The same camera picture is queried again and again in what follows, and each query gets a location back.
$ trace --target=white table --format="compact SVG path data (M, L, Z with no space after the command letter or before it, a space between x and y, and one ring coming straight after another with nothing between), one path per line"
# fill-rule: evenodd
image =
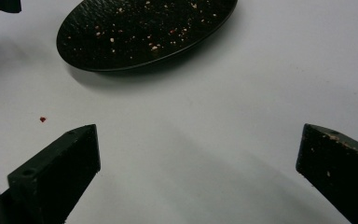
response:
M79 2L0 12L1 192L38 151L95 123L102 170L68 224L349 223L295 164L305 123L358 140L358 1L240 0L203 45L122 76L58 54Z

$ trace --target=black oval plate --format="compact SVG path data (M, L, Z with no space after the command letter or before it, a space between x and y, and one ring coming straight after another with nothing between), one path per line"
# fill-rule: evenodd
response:
M238 0L85 0L57 35L62 58L79 69L111 72L169 58L198 44Z

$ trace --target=dark plate surface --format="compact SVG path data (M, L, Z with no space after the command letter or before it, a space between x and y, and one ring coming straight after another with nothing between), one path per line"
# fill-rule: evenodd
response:
M85 0L62 23L57 49L79 69L131 69L195 46L236 5L237 0Z

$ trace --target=white surface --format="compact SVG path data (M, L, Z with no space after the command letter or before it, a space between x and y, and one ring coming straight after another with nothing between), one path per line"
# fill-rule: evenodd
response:
M0 12L1 192L36 152L95 123L102 170L68 224L348 223L295 164L304 123L358 140L358 1L240 0L199 48L122 77L59 56L78 3Z

